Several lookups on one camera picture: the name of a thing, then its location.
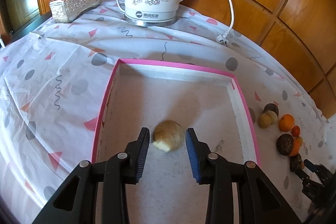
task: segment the squiggly line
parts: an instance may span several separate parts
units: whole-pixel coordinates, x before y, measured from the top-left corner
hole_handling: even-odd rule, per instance
[[[118,29],[122,29],[121,32],[125,32],[127,37],[133,37],[133,35],[129,34],[129,30],[125,30],[126,28],[124,26],[119,26]]]
[[[165,43],[165,52],[163,54],[161,54],[161,56],[162,56],[162,60],[161,61],[163,61],[163,55],[167,52],[167,48],[166,48],[167,43],[168,42]]]
[[[59,91],[57,91],[57,92],[55,93],[55,96],[58,97],[58,98],[57,98],[57,100],[54,102],[54,105],[55,105],[55,106],[58,106],[58,109],[57,109],[57,110],[59,110],[59,109],[61,108],[60,105],[56,104],[56,102],[60,99],[60,96],[57,95],[57,93],[61,92],[61,90],[62,90],[62,88],[58,87],[60,84],[62,84],[62,80],[59,80],[59,79],[57,79],[57,78],[58,78],[58,77],[61,77],[61,76],[62,76],[62,75],[59,75],[59,76],[56,77],[56,81],[61,82],[61,83],[59,83],[59,84],[57,84],[57,85],[55,86],[55,89],[58,89],[58,90],[59,90]]]
[[[256,59],[256,58],[260,58],[262,55],[260,55],[259,57],[258,56],[255,56],[255,57],[251,57],[251,58],[248,58],[248,59],[250,59],[250,60],[252,60],[252,58],[253,59]]]

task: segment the silver tissue box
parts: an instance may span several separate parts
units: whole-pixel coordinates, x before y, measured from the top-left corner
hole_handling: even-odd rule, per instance
[[[96,8],[100,0],[52,0],[50,10],[57,23],[71,23],[82,13]]]

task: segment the gray circle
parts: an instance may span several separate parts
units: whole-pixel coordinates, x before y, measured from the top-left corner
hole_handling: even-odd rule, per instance
[[[240,48],[240,46],[237,43],[232,42],[231,45],[234,46],[234,47]]]
[[[241,33],[237,32],[236,30],[233,30],[233,34],[236,36],[236,37],[241,37]]]
[[[189,56],[189,55],[184,55],[184,54],[178,54],[179,58],[181,58],[182,60],[186,60],[186,61],[189,61],[189,60],[192,60],[192,56]]]
[[[34,121],[30,121],[26,128],[26,138],[28,140],[32,140],[36,135],[36,123]]]
[[[44,187],[43,194],[47,201],[53,196],[54,193],[55,193],[54,188],[50,186]]]
[[[106,62],[107,62],[107,56],[100,52],[97,52],[91,60],[91,64],[94,66],[101,66],[103,64],[106,64]]]
[[[282,91],[282,99],[285,101],[288,99],[288,94],[285,90]]]
[[[5,128],[7,128],[9,125],[9,113],[6,115],[4,123],[5,123]]]
[[[117,157],[118,157],[118,159],[120,159],[120,160],[126,159],[126,158],[127,158],[127,153],[125,153],[125,152],[121,152],[121,153],[118,154]]]
[[[283,186],[284,186],[285,190],[288,189],[288,185],[289,185],[289,178],[288,178],[288,176],[286,176],[285,180],[283,181]]]
[[[255,113],[254,113],[253,109],[251,109],[250,107],[249,107],[249,112],[250,112],[250,115],[251,115],[252,122],[255,123]]]
[[[30,79],[34,75],[34,73],[35,73],[35,70],[33,70],[33,69],[28,71],[28,73],[25,76],[25,80]]]
[[[270,68],[267,68],[265,72],[269,75],[272,76],[274,74],[274,71],[272,71]]]
[[[255,168],[255,163],[253,162],[253,161],[251,161],[251,160],[249,160],[247,163],[246,163],[246,166],[248,167],[248,168]]]
[[[89,86],[89,83],[85,79],[79,79],[75,84],[71,87],[71,93],[73,95],[81,95],[84,92],[86,92],[87,88]]]
[[[24,62],[23,59],[20,60],[20,61],[17,63],[16,68],[17,68],[17,69],[20,68],[20,67],[22,66],[23,62]]]
[[[208,158],[211,159],[211,160],[216,160],[216,159],[218,159],[218,155],[216,153],[210,153],[208,155]]]
[[[79,163],[79,166],[82,167],[82,168],[88,167],[89,166],[89,162],[87,160],[82,160]]]
[[[235,71],[238,67],[238,61],[234,57],[230,57],[226,60],[225,66],[230,71]]]

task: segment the gray dot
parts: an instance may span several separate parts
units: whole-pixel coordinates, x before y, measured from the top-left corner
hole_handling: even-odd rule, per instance
[[[235,71],[238,67],[238,61],[234,57],[230,57],[226,60],[225,66],[230,71]]]
[[[282,92],[282,99],[283,100],[287,100],[288,99],[288,94],[287,94],[287,92],[285,90],[283,90],[283,92]]]
[[[272,75],[274,74],[274,72],[273,72],[270,68],[267,68],[267,69],[265,70],[265,72],[266,72],[268,75],[270,75],[270,76],[272,76]]]
[[[9,113],[6,115],[4,123],[5,123],[5,128],[7,128],[9,125]]]
[[[43,190],[44,197],[47,201],[53,196],[54,193],[55,189],[50,186],[45,187]]]
[[[240,46],[237,43],[232,42],[231,45],[234,47],[240,48]]]
[[[236,30],[233,30],[233,34],[236,36],[236,37],[241,37],[241,33],[237,32]]]
[[[36,123],[34,121],[31,121],[28,123],[27,129],[26,129],[26,138],[28,140],[32,140],[35,138],[36,135]]]
[[[188,55],[183,55],[183,54],[178,54],[179,58],[181,58],[182,60],[192,60],[192,56],[188,56]]]
[[[91,64],[94,66],[101,66],[103,64],[106,64],[106,62],[107,62],[107,56],[100,52],[97,52],[91,60]]]
[[[71,87],[71,93],[73,95],[81,95],[87,90],[88,86],[88,81],[86,81],[85,79],[80,79]]]
[[[33,69],[28,71],[28,73],[25,76],[25,80],[30,79],[34,75],[34,73],[35,73],[35,70],[33,70]]]
[[[287,190],[289,185],[289,178],[286,176],[285,180],[283,181],[283,186]]]
[[[17,63],[16,68],[17,68],[17,69],[20,68],[20,67],[22,66],[23,62],[24,62],[23,59],[20,60],[20,61]]]
[[[249,111],[250,111],[252,122],[255,123],[255,113],[254,113],[253,109],[251,109],[250,107],[249,107]]]

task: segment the silver kettle base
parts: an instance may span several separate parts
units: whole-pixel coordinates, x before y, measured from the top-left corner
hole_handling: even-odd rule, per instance
[[[162,21],[144,21],[144,20],[137,20],[134,18],[130,18],[127,15],[124,15],[124,19],[126,22],[131,23],[133,25],[137,25],[140,27],[153,27],[153,26],[158,26],[158,27],[165,27],[174,24],[177,19],[176,17],[170,18],[168,20],[162,20]]]

